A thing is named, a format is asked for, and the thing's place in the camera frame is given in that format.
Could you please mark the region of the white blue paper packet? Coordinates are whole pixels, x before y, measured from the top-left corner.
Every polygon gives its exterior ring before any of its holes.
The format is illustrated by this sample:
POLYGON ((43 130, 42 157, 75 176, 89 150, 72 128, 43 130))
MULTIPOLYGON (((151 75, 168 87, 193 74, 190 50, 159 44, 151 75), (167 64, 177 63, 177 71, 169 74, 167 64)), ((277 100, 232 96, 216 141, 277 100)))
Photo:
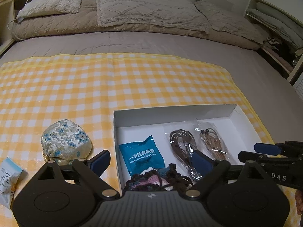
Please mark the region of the white blue paper packet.
POLYGON ((18 166, 10 157, 1 163, 1 205, 11 209, 16 185, 28 176, 28 172, 18 166))

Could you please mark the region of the wooden bedside shelf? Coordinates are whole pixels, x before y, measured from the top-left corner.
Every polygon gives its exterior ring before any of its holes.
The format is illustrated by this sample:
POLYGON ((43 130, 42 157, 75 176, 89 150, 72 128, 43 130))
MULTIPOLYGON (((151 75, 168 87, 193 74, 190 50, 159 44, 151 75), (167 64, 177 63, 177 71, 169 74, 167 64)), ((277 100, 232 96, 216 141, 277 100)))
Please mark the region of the wooden bedside shelf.
POLYGON ((15 41, 9 25, 16 19, 16 14, 30 1, 31 0, 1 0, 1 56, 15 41))

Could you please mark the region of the fluffy cream pillow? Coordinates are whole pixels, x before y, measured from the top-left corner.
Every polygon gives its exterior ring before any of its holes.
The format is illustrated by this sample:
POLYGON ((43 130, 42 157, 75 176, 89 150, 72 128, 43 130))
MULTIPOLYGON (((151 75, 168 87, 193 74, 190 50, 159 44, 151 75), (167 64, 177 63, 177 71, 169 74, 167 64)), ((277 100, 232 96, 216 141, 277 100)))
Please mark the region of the fluffy cream pillow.
POLYGON ((16 18, 78 13, 82 0, 32 0, 22 8, 16 18))

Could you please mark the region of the dark brown cord bag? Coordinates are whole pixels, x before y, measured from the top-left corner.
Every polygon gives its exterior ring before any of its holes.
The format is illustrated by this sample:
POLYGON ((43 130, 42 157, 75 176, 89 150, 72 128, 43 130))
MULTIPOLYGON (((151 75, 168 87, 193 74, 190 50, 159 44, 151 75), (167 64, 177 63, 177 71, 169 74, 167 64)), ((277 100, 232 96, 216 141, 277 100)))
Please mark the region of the dark brown cord bag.
POLYGON ((193 183, 199 181, 202 176, 192 165, 194 151, 202 151, 201 145, 196 142, 194 136, 194 124, 192 121, 171 122, 164 126, 164 133, 168 139, 170 149, 178 161, 178 165, 193 183))

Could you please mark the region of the white cardboard box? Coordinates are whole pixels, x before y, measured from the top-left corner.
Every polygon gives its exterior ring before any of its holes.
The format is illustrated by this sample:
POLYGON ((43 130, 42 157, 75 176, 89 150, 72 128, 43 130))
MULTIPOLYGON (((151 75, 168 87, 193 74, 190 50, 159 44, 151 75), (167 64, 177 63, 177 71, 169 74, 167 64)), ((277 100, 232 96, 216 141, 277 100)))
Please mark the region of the white cardboard box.
POLYGON ((260 138, 238 105, 192 105, 118 110, 113 113, 113 133, 120 188, 131 178, 126 163, 147 150, 123 158, 123 144, 144 143, 152 137, 165 166, 192 182, 200 179, 191 158, 198 150, 211 159, 238 165, 240 151, 252 152, 260 138))

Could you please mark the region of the dark brown crochet item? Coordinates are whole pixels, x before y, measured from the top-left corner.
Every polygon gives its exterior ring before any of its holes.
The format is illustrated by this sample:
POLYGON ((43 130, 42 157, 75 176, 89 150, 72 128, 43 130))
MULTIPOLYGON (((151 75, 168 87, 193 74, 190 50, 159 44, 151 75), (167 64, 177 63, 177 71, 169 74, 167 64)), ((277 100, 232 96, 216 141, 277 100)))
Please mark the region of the dark brown crochet item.
POLYGON ((192 180, 177 172, 174 163, 167 168, 152 169, 144 174, 135 174, 125 183, 123 191, 156 192, 178 191, 184 193, 193 186, 192 180))

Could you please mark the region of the beige quilted duvet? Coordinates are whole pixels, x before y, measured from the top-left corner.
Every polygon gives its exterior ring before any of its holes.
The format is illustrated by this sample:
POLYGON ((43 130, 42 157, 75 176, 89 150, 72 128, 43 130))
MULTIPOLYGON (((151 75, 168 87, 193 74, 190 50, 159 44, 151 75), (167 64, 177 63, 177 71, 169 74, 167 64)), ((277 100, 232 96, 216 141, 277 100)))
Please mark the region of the beige quilted duvet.
POLYGON ((78 13, 16 18, 11 25, 17 40, 123 31, 192 36, 250 50, 265 42, 241 15, 201 0, 82 0, 78 13))

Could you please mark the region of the yellow checkered cloth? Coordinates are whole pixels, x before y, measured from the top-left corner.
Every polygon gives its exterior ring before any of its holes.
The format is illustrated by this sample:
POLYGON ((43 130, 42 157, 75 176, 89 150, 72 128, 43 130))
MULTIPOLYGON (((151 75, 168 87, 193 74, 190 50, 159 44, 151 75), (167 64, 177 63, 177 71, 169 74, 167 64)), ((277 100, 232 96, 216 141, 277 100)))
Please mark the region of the yellow checkered cloth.
POLYGON ((290 118, 284 97, 257 91, 260 109, 214 64, 138 53, 57 55, 1 66, 1 158, 26 172, 20 191, 43 164, 40 137, 52 123, 70 119, 92 139, 96 152, 113 150, 113 112, 180 105, 236 104, 263 142, 302 140, 302 110, 290 118))

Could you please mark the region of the blue floral fabric pouch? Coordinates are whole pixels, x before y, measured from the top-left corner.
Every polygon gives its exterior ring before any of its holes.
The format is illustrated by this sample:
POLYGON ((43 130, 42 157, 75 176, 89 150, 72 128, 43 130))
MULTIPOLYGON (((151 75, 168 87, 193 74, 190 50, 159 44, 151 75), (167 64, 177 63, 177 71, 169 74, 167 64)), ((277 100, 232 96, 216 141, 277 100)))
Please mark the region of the blue floral fabric pouch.
POLYGON ((41 145, 45 161, 54 160, 60 166, 86 159, 92 151, 92 142, 87 133, 68 119, 50 125, 41 136, 41 145))

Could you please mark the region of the right side shelf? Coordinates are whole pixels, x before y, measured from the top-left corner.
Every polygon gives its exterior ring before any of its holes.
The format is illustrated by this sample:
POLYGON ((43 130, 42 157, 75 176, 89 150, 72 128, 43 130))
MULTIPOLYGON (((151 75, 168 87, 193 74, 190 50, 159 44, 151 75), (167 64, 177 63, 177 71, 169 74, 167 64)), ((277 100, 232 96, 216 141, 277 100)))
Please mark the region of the right side shelf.
POLYGON ((265 0, 250 0, 244 17, 268 34, 257 52, 294 86, 302 74, 302 22, 265 0))

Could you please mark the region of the blue headset cover packet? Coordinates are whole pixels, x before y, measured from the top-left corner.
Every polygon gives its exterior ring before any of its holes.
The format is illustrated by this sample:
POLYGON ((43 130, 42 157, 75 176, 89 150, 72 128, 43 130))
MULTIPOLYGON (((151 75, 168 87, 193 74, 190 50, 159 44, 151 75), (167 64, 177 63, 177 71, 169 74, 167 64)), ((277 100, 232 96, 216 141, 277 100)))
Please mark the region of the blue headset cover packet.
POLYGON ((119 149, 130 176, 141 174, 149 168, 165 168, 164 159, 152 135, 144 141, 121 144, 119 149))

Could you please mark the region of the grey bed sheet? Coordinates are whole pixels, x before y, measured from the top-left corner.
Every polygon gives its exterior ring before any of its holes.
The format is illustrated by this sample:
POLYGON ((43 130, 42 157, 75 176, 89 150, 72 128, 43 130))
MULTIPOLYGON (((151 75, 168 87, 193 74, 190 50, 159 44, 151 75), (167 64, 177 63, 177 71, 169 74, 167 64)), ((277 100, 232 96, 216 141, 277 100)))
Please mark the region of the grey bed sheet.
POLYGON ((95 32, 15 43, 1 63, 37 56, 94 53, 176 55, 221 66, 248 99, 275 142, 302 141, 302 100, 257 52, 195 37, 147 32, 95 32))

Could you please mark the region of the tan cord bag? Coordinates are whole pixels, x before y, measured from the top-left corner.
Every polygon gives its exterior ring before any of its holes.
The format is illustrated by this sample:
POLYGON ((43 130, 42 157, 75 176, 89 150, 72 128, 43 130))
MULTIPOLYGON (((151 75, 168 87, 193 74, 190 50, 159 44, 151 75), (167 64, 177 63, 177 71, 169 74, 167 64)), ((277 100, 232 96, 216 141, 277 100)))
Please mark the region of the tan cord bag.
POLYGON ((214 160, 229 160, 230 154, 216 126, 211 122, 197 121, 199 137, 214 160))

